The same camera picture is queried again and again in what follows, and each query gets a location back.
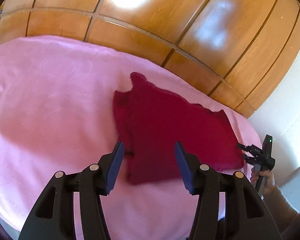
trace folded red cloth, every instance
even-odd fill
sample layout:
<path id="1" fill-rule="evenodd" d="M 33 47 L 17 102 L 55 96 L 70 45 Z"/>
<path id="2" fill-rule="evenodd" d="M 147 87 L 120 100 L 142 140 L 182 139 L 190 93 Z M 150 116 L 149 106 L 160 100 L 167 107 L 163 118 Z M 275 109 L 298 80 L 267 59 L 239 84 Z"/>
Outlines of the folded red cloth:
<path id="1" fill-rule="evenodd" d="M 156 87 L 142 74 L 131 73 L 131 91 L 114 93 L 113 111 L 119 140 L 130 153 L 128 179 L 132 184 L 180 178 L 174 147 L 217 171 L 243 166 L 238 140 L 223 110 L 212 112 L 181 96 Z"/>

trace pink tablecloth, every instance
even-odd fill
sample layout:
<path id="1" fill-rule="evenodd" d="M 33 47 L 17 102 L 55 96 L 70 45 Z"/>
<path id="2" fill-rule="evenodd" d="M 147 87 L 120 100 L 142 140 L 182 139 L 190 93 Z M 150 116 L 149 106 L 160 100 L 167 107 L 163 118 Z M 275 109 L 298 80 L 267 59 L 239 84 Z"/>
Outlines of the pink tablecloth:
<path id="1" fill-rule="evenodd" d="M 8 224 L 21 230 L 55 171 L 79 172 L 111 152 L 117 140 L 113 95 L 131 89 L 131 72 L 190 103 L 224 109 L 238 141 L 261 146 L 246 118 L 146 59 L 61 37 L 18 38 L 0 46 L 0 217 Z M 132 186 L 125 165 L 114 190 L 101 199 L 112 239 L 176 240 L 189 234 L 197 197 L 182 180 Z M 247 165 L 242 171 L 250 175 Z M 224 194 L 220 200 L 222 217 Z M 81 240 L 77 195 L 74 206 Z"/>

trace person's arm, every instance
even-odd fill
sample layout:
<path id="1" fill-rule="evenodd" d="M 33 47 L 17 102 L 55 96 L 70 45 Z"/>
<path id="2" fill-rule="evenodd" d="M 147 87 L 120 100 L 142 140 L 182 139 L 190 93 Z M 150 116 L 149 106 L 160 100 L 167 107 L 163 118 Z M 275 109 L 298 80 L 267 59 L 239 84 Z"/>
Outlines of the person's arm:
<path id="1" fill-rule="evenodd" d="M 274 183 L 274 176 L 271 171 L 255 172 L 252 169 L 250 181 L 255 184 L 258 177 L 267 177 L 266 185 L 263 190 L 263 201 L 266 204 L 274 222 L 276 223 L 280 232 L 283 232 L 290 224 L 298 212 L 289 204 L 286 198 L 282 195 L 281 190 Z"/>

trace sleeve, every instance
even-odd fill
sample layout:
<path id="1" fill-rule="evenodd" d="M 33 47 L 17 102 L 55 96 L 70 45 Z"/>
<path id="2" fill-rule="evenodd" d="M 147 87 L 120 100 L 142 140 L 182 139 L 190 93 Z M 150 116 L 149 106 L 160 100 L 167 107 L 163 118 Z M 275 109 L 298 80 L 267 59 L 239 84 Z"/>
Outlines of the sleeve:
<path id="1" fill-rule="evenodd" d="M 264 196 L 263 201 L 280 233 L 283 232 L 290 222 L 298 215 L 298 212 L 290 205 L 278 187 L 276 187 L 269 195 Z"/>

